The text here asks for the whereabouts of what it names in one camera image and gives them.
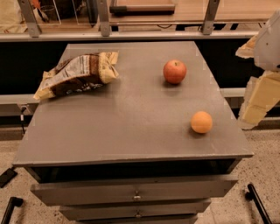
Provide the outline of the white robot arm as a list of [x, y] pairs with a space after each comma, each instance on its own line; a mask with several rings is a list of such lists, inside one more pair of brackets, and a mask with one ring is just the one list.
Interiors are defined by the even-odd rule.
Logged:
[[252, 58], [263, 70], [259, 78], [249, 79], [238, 115], [239, 126], [251, 130], [280, 102], [280, 10], [235, 55]]

